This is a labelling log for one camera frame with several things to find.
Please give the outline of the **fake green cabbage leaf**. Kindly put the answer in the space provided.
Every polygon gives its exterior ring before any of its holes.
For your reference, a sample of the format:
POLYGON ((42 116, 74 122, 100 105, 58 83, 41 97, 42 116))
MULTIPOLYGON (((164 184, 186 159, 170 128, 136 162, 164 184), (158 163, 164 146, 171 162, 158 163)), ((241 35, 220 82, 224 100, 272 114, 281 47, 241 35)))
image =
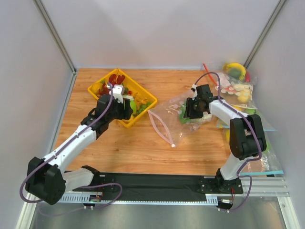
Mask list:
POLYGON ((212 115, 207 113, 206 108, 205 102, 186 100, 180 109, 179 120, 182 124, 210 122, 212 115))

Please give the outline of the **green fake apple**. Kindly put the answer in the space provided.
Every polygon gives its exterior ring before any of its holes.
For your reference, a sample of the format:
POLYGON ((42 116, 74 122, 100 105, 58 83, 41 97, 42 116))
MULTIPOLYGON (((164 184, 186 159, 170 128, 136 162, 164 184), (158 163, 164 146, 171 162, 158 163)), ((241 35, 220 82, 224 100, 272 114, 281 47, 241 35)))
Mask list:
POLYGON ((130 100, 130 106, 131 109, 133 110, 133 115, 136 116, 137 115, 137 104, 134 100, 130 100))

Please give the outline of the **clear zip top bag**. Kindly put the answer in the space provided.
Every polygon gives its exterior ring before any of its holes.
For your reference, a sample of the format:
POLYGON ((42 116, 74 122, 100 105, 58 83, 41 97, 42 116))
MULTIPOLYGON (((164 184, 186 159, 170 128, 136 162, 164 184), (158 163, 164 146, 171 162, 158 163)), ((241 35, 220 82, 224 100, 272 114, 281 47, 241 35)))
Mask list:
POLYGON ((156 133, 169 143, 170 146, 171 144, 175 144, 176 147, 182 138, 195 132, 204 124, 182 124, 179 120, 182 105, 185 104, 188 97, 192 96, 193 92, 189 90, 175 98, 158 104, 148 111, 150 121, 156 133))

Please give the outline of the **red fake lobster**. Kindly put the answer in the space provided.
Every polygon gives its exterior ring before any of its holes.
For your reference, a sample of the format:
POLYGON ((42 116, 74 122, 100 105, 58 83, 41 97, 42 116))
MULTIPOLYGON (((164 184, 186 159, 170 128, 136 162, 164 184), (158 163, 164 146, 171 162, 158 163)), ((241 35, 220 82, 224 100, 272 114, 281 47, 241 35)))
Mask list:
MULTIPOLYGON (((117 74, 112 74, 109 79, 108 79, 108 82, 112 84, 112 86, 115 86, 116 84, 122 84, 123 81, 125 79, 125 76, 124 75, 117 75, 117 74)), ((109 93, 109 89, 107 88, 107 83, 105 80, 102 80, 100 82, 102 85, 101 85, 101 88, 98 89, 98 93, 99 95, 102 95, 102 94, 108 94, 109 93)))

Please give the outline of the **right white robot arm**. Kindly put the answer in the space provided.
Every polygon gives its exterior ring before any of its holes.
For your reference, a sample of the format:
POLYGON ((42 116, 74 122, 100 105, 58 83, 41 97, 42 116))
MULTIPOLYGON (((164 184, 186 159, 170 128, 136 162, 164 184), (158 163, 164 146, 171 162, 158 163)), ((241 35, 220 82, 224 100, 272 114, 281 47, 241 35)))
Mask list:
POLYGON ((267 144, 259 115, 240 112, 219 95, 214 96, 209 85, 193 85, 193 96, 186 99, 185 118, 199 119, 204 113, 212 114, 229 126, 231 154, 216 172, 217 186, 235 184, 241 170, 250 161, 260 160, 267 144))

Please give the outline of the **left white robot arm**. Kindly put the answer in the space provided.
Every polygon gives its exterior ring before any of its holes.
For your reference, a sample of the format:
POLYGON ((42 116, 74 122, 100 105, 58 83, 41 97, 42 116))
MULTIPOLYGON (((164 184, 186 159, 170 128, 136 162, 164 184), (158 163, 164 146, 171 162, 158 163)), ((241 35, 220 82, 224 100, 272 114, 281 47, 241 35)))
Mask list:
POLYGON ((96 185, 98 170, 82 166, 67 172, 68 165, 108 129, 110 122, 128 120, 132 114, 129 99, 118 94, 103 95, 64 143, 45 157, 34 157, 28 163, 27 177, 21 185, 20 194, 26 190, 38 201, 54 205, 68 191, 96 185))

